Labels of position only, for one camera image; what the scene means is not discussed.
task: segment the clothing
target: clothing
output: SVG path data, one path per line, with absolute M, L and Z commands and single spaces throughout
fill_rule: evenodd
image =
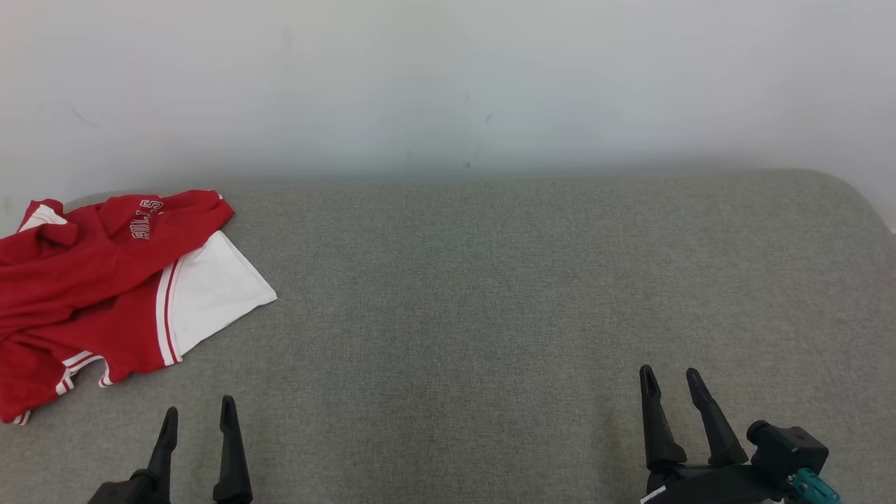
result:
M 0 421 L 25 423 L 95 360 L 102 387 L 178 363 L 275 300 L 219 231 L 232 215 L 214 191 L 32 203 L 0 239 Z

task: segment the gray fabric surface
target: gray fabric surface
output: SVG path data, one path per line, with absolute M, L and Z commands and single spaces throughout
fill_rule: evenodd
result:
M 221 192 L 225 232 L 280 300 L 174 367 L 99 389 L 93 364 L 0 428 L 2 502 L 85 502 L 126 479 L 170 405 L 172 500 L 210 502 L 225 394 L 255 502 L 637 502 L 643 363 L 692 461 L 709 450 L 689 366 L 738 434 L 800 425 L 846 502 L 891 497 L 896 249 L 835 178 Z

